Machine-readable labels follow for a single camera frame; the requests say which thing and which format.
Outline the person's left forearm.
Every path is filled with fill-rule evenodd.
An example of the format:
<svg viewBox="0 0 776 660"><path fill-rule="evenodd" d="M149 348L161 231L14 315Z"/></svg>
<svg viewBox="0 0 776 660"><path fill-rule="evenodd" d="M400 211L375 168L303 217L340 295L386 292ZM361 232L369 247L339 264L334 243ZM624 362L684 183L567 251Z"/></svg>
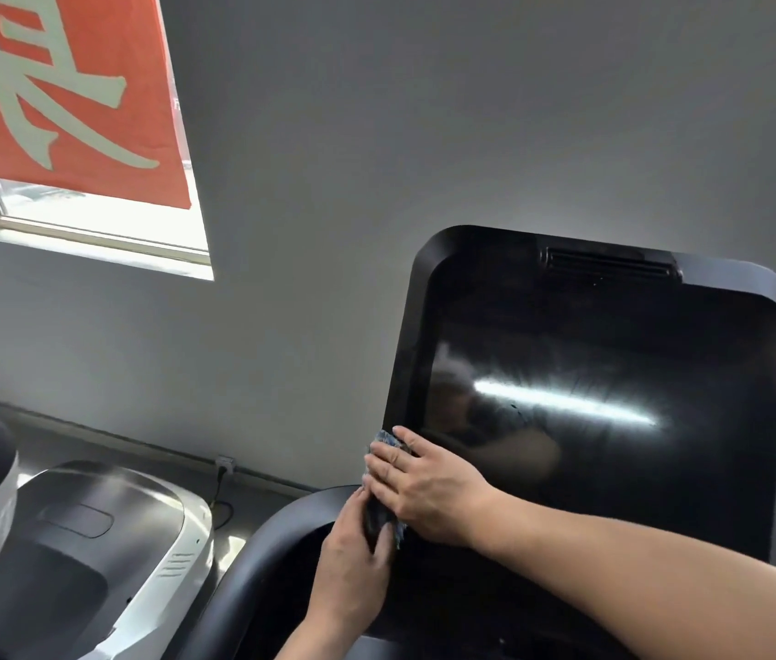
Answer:
<svg viewBox="0 0 776 660"><path fill-rule="evenodd" d="M380 610L351 600L314 603L273 660L344 660Z"/></svg>

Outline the black curved treadmill handlebar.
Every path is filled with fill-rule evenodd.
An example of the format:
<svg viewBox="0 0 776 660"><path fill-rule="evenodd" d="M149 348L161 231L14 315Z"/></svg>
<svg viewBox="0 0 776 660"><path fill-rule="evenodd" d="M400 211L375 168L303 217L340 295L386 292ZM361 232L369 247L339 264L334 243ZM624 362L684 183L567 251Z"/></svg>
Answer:
<svg viewBox="0 0 776 660"><path fill-rule="evenodd" d="M265 521L225 572L177 660L234 660L273 573L299 542L335 521L354 490L311 493Z"/></svg>

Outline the person's right hand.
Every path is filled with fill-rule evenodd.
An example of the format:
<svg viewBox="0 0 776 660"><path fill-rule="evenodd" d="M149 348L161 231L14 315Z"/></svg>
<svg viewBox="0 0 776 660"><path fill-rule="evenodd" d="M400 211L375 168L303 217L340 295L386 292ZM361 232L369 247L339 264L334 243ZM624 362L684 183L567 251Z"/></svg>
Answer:
<svg viewBox="0 0 776 660"><path fill-rule="evenodd" d="M430 541L491 552L491 515L504 494L470 463L433 443L428 454L411 455L373 442L365 458L381 458L407 473L402 489L384 488L367 474L363 478L364 487L397 520Z"/></svg>

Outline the blue grey cleaning cloth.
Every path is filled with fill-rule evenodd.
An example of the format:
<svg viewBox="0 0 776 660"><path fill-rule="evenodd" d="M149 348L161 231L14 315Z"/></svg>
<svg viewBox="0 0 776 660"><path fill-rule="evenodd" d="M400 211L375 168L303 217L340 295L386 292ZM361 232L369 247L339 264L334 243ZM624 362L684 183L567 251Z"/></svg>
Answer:
<svg viewBox="0 0 776 660"><path fill-rule="evenodd" d="M375 438L375 442L385 443L407 454L412 455L412 450L400 441L394 434L385 430L379 431ZM367 539L369 548L375 550L378 538L382 532L382 528L385 525L390 525L393 531L394 547L399 549L404 539L406 524L397 520L394 512L386 508L379 500L372 497L368 499L365 510L363 512L363 533Z"/></svg>

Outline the person's right forearm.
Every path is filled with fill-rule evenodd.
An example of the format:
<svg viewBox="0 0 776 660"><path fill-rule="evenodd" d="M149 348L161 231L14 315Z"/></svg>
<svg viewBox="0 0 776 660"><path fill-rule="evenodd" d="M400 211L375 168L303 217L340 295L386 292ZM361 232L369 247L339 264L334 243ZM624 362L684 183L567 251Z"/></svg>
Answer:
<svg viewBox="0 0 776 660"><path fill-rule="evenodd" d="M472 548L589 615L641 660L776 660L776 567L631 522L490 489Z"/></svg>

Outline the window with metal frame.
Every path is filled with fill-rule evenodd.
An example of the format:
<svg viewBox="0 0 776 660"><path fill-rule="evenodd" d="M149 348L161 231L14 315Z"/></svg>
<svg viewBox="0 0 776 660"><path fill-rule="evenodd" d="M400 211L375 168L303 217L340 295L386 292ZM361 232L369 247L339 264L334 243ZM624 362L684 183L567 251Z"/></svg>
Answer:
<svg viewBox="0 0 776 660"><path fill-rule="evenodd" d="M0 178L0 243L214 280L178 99L173 105L189 209Z"/></svg>

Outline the person's left hand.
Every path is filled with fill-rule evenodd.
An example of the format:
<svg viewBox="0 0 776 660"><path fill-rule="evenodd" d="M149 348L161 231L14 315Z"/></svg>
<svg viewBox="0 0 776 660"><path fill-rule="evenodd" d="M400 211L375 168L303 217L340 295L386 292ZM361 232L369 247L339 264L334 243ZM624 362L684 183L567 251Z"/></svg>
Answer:
<svg viewBox="0 0 776 660"><path fill-rule="evenodd" d="M357 489L343 505L324 540L310 594L317 602L356 601L380 607L390 580L389 572L372 566L372 550L363 533L363 512L370 493Z"/></svg>

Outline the white black treadmill motor cover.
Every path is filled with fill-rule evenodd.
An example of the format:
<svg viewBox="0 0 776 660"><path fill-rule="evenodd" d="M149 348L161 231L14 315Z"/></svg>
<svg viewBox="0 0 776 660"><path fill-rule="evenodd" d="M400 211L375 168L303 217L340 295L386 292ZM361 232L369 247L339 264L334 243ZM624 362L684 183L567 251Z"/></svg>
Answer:
<svg viewBox="0 0 776 660"><path fill-rule="evenodd" d="M71 461L18 490L0 551L0 660L172 660L215 561L210 504Z"/></svg>

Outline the black treadmill console screen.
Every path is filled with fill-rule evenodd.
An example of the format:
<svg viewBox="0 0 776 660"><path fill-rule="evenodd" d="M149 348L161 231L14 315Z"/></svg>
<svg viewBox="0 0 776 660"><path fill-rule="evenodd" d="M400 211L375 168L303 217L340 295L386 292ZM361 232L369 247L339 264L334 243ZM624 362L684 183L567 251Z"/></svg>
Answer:
<svg viewBox="0 0 776 660"><path fill-rule="evenodd" d="M776 277L457 225L417 253L381 428L546 511L776 567Z"/></svg>

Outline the orange banner with white characters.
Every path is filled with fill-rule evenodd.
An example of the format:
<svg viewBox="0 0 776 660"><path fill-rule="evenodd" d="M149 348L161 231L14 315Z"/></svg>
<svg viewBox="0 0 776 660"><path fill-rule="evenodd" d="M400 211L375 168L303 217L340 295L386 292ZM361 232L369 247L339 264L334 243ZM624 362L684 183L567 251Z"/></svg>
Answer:
<svg viewBox="0 0 776 660"><path fill-rule="evenodd" d="M189 209L159 0L0 0L0 178Z"/></svg>

